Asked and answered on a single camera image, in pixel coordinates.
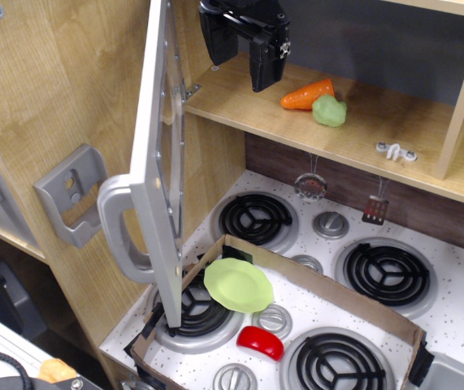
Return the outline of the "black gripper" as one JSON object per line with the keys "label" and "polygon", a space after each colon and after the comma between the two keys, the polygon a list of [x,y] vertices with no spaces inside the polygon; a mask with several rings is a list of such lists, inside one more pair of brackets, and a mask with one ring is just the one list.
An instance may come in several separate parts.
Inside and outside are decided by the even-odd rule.
{"label": "black gripper", "polygon": [[199,16],[211,62],[220,66],[249,42],[249,73],[255,93],[281,81],[290,54],[290,18],[277,1],[201,1]]}

